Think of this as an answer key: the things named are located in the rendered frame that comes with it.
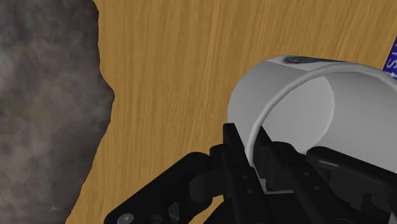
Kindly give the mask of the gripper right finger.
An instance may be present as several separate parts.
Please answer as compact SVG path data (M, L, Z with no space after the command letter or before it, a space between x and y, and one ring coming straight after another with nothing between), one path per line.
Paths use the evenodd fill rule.
M292 191L312 224L397 221L397 174L327 147L306 154L260 129L254 165L270 192Z

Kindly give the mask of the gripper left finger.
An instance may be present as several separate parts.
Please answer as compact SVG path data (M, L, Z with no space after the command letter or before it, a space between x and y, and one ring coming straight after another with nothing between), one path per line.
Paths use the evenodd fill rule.
M204 224L270 224L263 190L232 123L223 126L223 144L209 154L187 154L112 210L104 224L189 224L219 195L224 203Z

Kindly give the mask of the white cup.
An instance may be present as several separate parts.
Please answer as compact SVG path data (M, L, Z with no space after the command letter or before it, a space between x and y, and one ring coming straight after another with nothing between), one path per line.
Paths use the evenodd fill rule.
M255 152L261 131L306 154L325 146L374 166L397 187L397 79L362 64L278 56L253 66L227 109L265 191L272 175Z

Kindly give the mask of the wooden table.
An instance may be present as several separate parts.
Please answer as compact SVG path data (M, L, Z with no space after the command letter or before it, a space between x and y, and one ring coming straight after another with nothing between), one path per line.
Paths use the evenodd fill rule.
M106 135L67 224L105 216L191 151L222 141L230 93L262 60L303 55L382 68L397 0L94 0Z

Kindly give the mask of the blue box with white print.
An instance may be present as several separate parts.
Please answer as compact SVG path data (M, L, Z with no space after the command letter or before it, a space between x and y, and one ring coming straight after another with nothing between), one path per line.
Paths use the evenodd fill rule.
M383 72L397 80L397 37L385 61Z

